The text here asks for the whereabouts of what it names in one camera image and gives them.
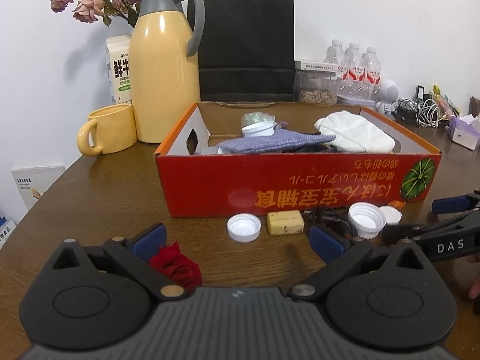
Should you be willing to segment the person right hand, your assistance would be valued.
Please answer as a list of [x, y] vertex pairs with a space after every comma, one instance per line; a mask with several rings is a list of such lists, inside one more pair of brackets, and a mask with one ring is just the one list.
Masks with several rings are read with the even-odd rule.
[[[479, 263], [480, 262], [480, 254], [476, 253], [467, 257], [468, 263]], [[480, 277], [477, 275], [473, 280], [473, 283], [469, 289], [469, 298], [474, 300], [478, 298], [480, 295]]]

